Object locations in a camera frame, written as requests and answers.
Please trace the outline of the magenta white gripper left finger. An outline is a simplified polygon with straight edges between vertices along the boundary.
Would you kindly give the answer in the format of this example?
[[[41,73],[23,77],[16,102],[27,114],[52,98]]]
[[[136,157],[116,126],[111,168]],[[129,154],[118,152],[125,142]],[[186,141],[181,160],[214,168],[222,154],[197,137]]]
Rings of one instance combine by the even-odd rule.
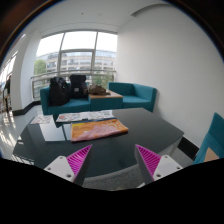
[[[91,148],[88,145],[67,157],[58,156],[44,170],[82,186],[92,156]]]

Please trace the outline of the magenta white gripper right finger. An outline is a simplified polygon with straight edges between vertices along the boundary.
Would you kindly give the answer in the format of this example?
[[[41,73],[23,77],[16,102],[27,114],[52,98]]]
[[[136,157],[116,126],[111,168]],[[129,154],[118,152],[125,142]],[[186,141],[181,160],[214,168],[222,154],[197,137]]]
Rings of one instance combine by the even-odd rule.
[[[155,152],[135,145],[135,158],[145,184],[152,183],[182,169],[169,155],[160,156]]]

